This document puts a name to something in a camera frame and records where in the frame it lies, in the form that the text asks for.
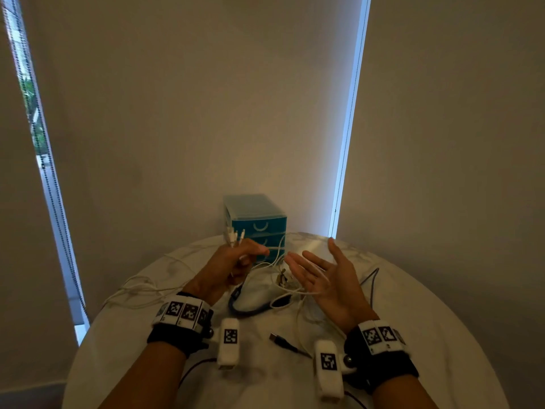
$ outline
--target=left hand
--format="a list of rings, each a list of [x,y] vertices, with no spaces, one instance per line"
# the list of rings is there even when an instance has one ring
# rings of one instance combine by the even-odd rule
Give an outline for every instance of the left hand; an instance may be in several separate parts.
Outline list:
[[[237,247],[219,247],[202,270],[183,288],[211,306],[230,286],[240,284],[252,269],[258,255],[269,255],[269,249],[245,238]]]

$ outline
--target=hand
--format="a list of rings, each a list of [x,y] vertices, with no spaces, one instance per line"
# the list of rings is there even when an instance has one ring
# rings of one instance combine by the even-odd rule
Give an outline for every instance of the hand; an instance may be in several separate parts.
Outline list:
[[[333,238],[328,240],[328,249],[337,264],[331,264],[309,251],[303,251],[303,257],[288,253],[284,261],[305,290],[322,293],[313,295],[317,304],[333,323],[348,334],[359,323],[379,317],[365,299],[354,265]],[[325,270],[327,278],[312,263]]]
[[[247,238],[237,247],[222,245],[184,291],[214,305],[230,286],[244,281],[258,255],[269,255],[269,249]]]

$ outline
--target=drawer handle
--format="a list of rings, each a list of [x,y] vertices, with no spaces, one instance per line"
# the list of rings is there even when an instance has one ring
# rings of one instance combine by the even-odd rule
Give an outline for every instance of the drawer handle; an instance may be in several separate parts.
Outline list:
[[[267,227],[269,226],[269,223],[265,223],[265,226],[263,228],[258,228],[255,226],[255,224],[253,225],[253,228],[257,231],[257,232],[262,232],[262,231],[265,231],[267,229]]]

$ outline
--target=black wrist strap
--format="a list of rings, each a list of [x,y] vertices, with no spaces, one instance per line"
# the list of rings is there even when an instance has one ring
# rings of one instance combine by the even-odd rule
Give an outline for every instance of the black wrist strap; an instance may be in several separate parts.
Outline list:
[[[344,352],[352,358],[356,373],[345,376],[353,387],[364,389],[370,395],[382,383],[403,375],[419,377],[409,355],[398,347],[399,336],[386,322],[376,322],[374,332],[369,322],[356,326],[344,342]]]
[[[163,341],[181,350],[186,357],[207,349],[204,335],[210,331],[213,311],[206,302],[180,291],[170,295],[153,320],[147,343]]]

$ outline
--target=white table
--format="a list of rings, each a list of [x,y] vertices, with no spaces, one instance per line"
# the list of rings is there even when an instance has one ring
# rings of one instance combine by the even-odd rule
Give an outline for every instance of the white table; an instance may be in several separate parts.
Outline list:
[[[212,237],[172,255],[195,272],[208,261],[222,237]],[[477,341],[455,314],[426,287],[400,268],[370,253],[338,241],[343,252],[354,262],[359,276],[375,267],[380,272],[375,281],[374,308],[382,319],[396,327],[412,351],[412,360],[420,372],[420,381],[440,408],[503,409],[508,403],[500,383]],[[304,249],[331,259],[326,239],[305,233],[290,233],[287,249]],[[278,292],[270,285],[270,268],[249,277],[237,301],[239,309],[272,299]],[[141,271],[159,287],[174,287],[188,280],[192,272],[179,261],[162,257]],[[368,297],[370,281],[364,284]],[[214,323],[228,315],[225,295],[214,306]],[[143,302],[141,297],[128,304]],[[92,324],[78,350],[66,385],[63,408],[96,408],[121,379],[146,345],[150,322],[160,303],[133,310],[118,306],[103,309]],[[214,363],[195,369],[178,393],[176,407],[184,408],[316,408],[312,361],[284,350],[268,340],[274,332],[295,344],[296,305],[241,320],[241,363],[232,371],[218,371]],[[317,324],[310,320],[322,320]],[[305,302],[299,327],[307,348],[314,340],[330,338],[342,349],[343,340],[313,301]],[[215,350],[203,350],[191,356],[186,370],[195,362],[215,356]],[[363,391],[353,391],[372,408]],[[351,399],[340,407],[356,409]]]

